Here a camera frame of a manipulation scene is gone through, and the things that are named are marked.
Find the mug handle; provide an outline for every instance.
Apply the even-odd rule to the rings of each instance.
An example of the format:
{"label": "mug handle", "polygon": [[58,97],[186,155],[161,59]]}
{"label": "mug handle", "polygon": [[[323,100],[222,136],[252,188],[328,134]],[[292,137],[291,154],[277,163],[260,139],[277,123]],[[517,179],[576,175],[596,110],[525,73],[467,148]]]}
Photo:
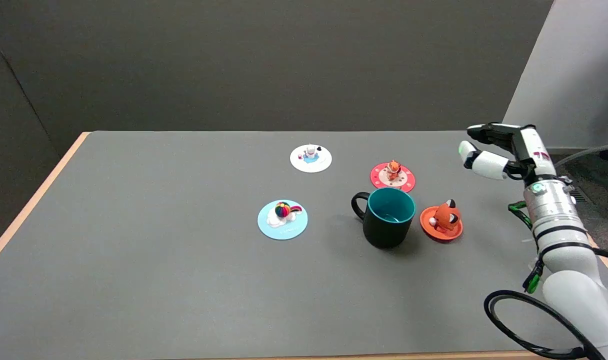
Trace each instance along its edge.
{"label": "mug handle", "polygon": [[362,211],[362,209],[357,205],[357,199],[364,199],[366,201],[369,200],[369,196],[370,193],[366,193],[364,191],[358,192],[356,193],[352,199],[350,199],[350,207],[352,207],[352,210],[355,212],[355,215],[357,215],[358,218],[364,220],[364,212]]}

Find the rainbow ball figurine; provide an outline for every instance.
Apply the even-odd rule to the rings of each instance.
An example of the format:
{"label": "rainbow ball figurine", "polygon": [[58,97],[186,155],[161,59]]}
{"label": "rainbow ball figurine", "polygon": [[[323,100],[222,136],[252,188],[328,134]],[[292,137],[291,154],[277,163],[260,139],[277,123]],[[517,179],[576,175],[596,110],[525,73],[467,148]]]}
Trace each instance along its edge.
{"label": "rainbow ball figurine", "polygon": [[288,202],[284,202],[284,201],[280,201],[277,203],[277,205],[275,205],[275,215],[277,215],[277,217],[280,219],[286,218],[287,216],[289,216],[289,214],[291,212],[301,212],[301,211],[302,211],[302,207],[297,206],[297,205],[291,207]]}

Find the orange fox figurine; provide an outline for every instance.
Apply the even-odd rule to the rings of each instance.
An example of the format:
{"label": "orange fox figurine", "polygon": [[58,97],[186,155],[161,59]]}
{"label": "orange fox figurine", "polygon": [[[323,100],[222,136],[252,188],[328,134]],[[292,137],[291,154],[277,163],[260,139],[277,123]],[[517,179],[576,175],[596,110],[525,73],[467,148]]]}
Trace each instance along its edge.
{"label": "orange fox figurine", "polygon": [[388,163],[388,166],[386,166],[386,171],[388,172],[388,180],[392,182],[400,175],[400,171],[402,171],[402,165],[400,165],[399,162],[393,160]]}
{"label": "orange fox figurine", "polygon": [[435,230],[437,230],[437,228],[442,228],[450,231],[457,227],[461,218],[462,214],[460,214],[460,210],[455,207],[455,200],[451,198],[437,207],[435,215],[428,219],[428,223],[435,228]]}

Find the gray wall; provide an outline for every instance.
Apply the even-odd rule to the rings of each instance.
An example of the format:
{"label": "gray wall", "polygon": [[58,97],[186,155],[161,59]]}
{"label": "gray wall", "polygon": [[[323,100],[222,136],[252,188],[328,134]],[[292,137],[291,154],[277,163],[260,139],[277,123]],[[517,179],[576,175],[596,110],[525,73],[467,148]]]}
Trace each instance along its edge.
{"label": "gray wall", "polygon": [[555,2],[503,120],[548,148],[608,144],[608,0]]}
{"label": "gray wall", "polygon": [[90,130],[501,121],[551,0],[7,0],[0,47],[61,154]]}
{"label": "gray wall", "polygon": [[0,55],[0,235],[58,157]]}

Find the red coaster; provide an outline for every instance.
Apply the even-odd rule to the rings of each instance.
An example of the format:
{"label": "red coaster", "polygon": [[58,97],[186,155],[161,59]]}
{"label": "red coaster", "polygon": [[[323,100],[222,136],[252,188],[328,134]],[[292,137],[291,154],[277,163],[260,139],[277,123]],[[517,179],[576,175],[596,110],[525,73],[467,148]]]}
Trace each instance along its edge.
{"label": "red coaster", "polygon": [[464,226],[462,225],[462,221],[460,221],[457,224],[457,227],[453,228],[453,230],[445,230],[441,227],[434,228],[433,226],[431,226],[428,220],[435,215],[435,211],[437,210],[437,208],[437,206],[426,207],[420,215],[420,224],[422,224],[422,229],[424,230],[424,232],[437,242],[450,243],[453,240],[457,239],[459,235],[462,235]]}
{"label": "red coaster", "polygon": [[416,186],[416,177],[413,175],[411,170],[404,165],[401,165],[400,168],[402,171],[399,176],[391,181],[387,177],[386,166],[388,166],[388,162],[382,162],[381,164],[375,166],[373,170],[370,171],[370,182],[377,188],[397,188],[401,191],[407,193],[413,190],[413,187]]}

